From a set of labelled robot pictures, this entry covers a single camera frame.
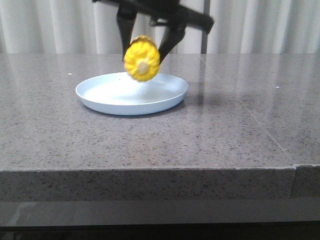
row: plastic plate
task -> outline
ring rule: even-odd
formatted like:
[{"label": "plastic plate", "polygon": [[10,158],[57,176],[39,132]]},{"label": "plastic plate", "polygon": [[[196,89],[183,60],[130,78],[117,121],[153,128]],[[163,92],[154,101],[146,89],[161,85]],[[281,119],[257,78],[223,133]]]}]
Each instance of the plastic plate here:
[{"label": "plastic plate", "polygon": [[144,115],[170,109],[188,90],[182,78],[158,73],[138,82],[126,72],[95,76],[81,82],[75,92],[82,103],[95,111],[113,115]]}]

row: white curtain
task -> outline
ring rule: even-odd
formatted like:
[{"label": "white curtain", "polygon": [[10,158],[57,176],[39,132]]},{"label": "white curtain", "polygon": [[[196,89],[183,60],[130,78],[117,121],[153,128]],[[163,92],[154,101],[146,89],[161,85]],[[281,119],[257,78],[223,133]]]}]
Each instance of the white curtain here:
[{"label": "white curtain", "polygon": [[[205,1],[180,3],[215,19],[206,49],[202,32],[187,27],[172,53],[319,53],[320,0]],[[120,54],[116,14],[91,0],[0,0],[0,53]],[[138,15],[133,37],[159,45],[163,31]]]}]

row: yellow plastic flower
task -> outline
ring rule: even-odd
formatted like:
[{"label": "yellow plastic flower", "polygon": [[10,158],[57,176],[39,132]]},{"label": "yellow plastic flower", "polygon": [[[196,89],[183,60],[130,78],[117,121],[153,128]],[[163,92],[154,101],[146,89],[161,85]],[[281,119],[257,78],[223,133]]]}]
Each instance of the yellow plastic flower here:
[{"label": "yellow plastic flower", "polygon": [[146,82],[157,75],[160,68],[160,53],[151,37],[135,38],[124,55],[124,67],[129,75]]}]

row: white plate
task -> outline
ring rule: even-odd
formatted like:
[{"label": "white plate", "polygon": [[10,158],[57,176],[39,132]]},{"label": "white plate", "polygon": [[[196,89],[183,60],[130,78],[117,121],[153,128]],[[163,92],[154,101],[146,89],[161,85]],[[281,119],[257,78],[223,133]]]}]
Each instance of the white plate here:
[{"label": "white plate", "polygon": [[126,72],[95,76],[81,82],[76,94],[88,108],[114,115],[143,115],[170,109],[188,90],[179,77],[158,73],[152,80],[138,82]]}]

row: table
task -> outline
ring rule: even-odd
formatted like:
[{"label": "table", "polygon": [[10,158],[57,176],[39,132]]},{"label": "table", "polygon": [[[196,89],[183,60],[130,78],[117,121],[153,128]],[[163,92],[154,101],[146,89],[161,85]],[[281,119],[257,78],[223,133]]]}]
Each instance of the table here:
[{"label": "table", "polygon": [[0,54],[0,226],[320,220],[320,54],[170,54],[179,105],[85,107],[77,84],[116,72],[120,54]]}]

